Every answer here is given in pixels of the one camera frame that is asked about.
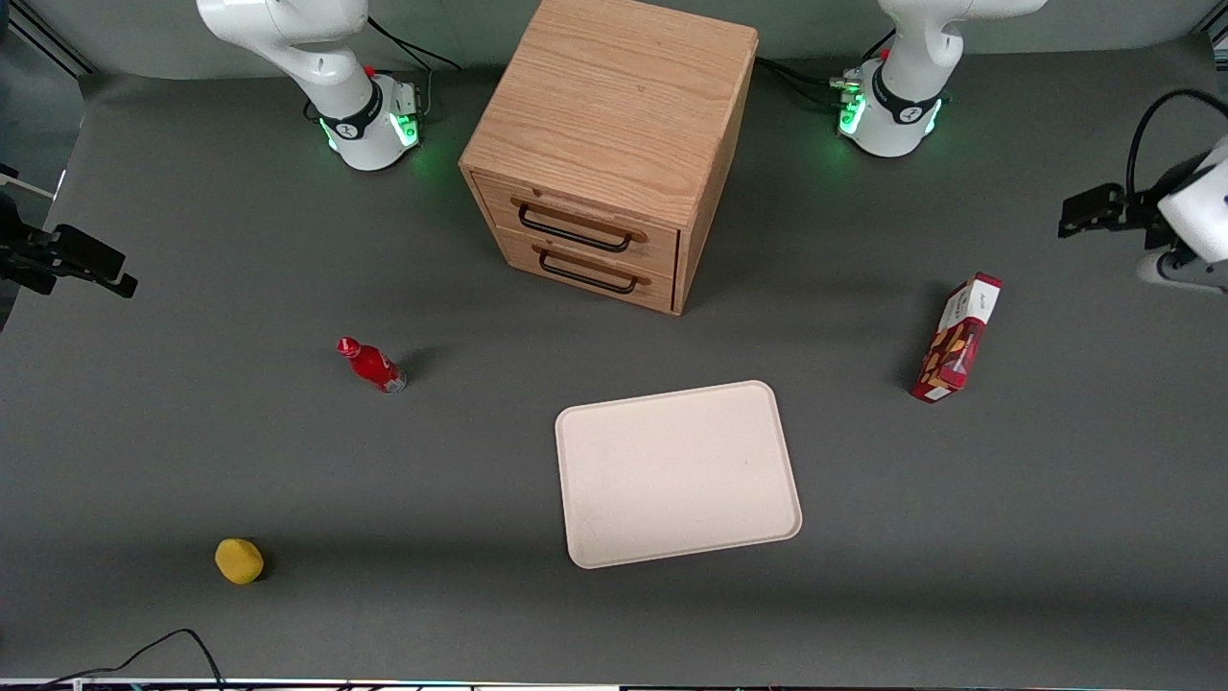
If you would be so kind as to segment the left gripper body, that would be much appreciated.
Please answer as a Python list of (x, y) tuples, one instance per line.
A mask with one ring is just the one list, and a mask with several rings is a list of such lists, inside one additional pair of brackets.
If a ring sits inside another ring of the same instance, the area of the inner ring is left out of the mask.
[(1122, 189), (1122, 214), (1117, 231), (1143, 230), (1144, 241), (1178, 241), (1175, 230), (1159, 210), (1160, 200), (1165, 200), (1175, 185), (1172, 182), (1157, 182), (1144, 191)]

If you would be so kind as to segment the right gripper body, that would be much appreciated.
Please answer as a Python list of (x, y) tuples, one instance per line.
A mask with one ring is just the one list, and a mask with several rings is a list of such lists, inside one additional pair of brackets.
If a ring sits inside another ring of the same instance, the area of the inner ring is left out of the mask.
[(1, 193), (1, 274), (18, 287), (37, 295), (52, 295), (56, 288), (56, 272), (50, 248), (59, 241), (60, 232), (47, 232), (26, 225), (12, 198)]

